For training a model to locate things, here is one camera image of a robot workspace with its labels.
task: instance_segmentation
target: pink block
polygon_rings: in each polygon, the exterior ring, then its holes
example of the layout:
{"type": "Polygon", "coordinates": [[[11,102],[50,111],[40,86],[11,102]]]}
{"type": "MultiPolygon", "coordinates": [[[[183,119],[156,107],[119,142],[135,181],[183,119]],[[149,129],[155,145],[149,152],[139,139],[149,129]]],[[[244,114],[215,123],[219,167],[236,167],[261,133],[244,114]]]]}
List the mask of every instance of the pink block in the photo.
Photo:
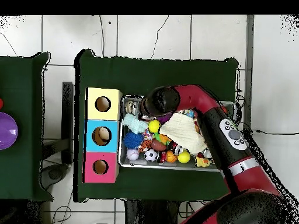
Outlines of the pink block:
{"type": "Polygon", "coordinates": [[[87,152],[85,162],[85,183],[115,183],[118,175],[118,163],[116,153],[112,152],[87,152]],[[97,160],[104,160],[108,164],[105,174],[97,174],[93,170],[93,164],[97,160]]]}

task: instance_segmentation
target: yellow ball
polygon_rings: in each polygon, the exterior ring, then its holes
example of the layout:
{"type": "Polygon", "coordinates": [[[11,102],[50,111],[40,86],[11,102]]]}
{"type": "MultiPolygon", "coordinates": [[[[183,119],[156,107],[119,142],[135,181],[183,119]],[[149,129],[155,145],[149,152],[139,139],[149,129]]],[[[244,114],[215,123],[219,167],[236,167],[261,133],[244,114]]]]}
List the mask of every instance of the yellow ball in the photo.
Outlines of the yellow ball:
{"type": "Polygon", "coordinates": [[[148,130],[152,133],[157,133],[159,131],[161,124],[158,120],[153,120],[148,123],[148,130]]]}
{"type": "Polygon", "coordinates": [[[184,150],[181,154],[178,155],[178,160],[181,163],[187,163],[190,160],[191,156],[188,151],[184,150]]]}

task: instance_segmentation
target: towel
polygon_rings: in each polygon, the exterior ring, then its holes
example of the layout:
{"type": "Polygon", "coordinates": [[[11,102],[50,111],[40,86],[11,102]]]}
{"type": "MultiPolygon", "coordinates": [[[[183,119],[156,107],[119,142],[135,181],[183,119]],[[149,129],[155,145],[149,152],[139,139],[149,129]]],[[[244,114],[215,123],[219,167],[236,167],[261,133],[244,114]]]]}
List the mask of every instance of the towel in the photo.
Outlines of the towel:
{"type": "Polygon", "coordinates": [[[123,125],[127,125],[128,128],[134,133],[143,133],[148,128],[148,123],[143,122],[137,119],[136,116],[127,113],[126,116],[124,116],[123,125]]]}
{"type": "Polygon", "coordinates": [[[171,119],[160,127],[159,133],[187,149],[191,155],[197,155],[207,147],[203,137],[195,130],[193,119],[183,114],[174,113],[171,119]]]}

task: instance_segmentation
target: yellow block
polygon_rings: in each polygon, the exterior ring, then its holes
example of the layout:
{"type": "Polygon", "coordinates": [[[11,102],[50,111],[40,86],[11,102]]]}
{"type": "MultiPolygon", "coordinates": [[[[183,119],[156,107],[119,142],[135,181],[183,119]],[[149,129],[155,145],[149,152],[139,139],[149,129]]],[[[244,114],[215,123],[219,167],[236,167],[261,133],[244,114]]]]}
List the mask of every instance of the yellow block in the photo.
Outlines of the yellow block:
{"type": "Polygon", "coordinates": [[[95,87],[88,88],[88,112],[89,120],[113,120],[118,121],[120,118],[120,100],[121,91],[117,89],[101,89],[95,87]],[[99,97],[105,97],[109,100],[110,108],[108,111],[99,111],[96,108],[96,101],[99,97]]]}

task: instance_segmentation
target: purple bowl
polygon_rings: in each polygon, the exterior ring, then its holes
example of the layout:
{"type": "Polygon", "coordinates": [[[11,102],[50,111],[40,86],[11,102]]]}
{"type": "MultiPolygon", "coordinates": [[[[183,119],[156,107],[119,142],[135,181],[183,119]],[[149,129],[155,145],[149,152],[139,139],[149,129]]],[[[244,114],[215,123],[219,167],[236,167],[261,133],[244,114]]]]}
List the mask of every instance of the purple bowl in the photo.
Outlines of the purple bowl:
{"type": "Polygon", "coordinates": [[[13,145],[18,136],[16,121],[6,113],[0,113],[0,151],[13,145]]]}

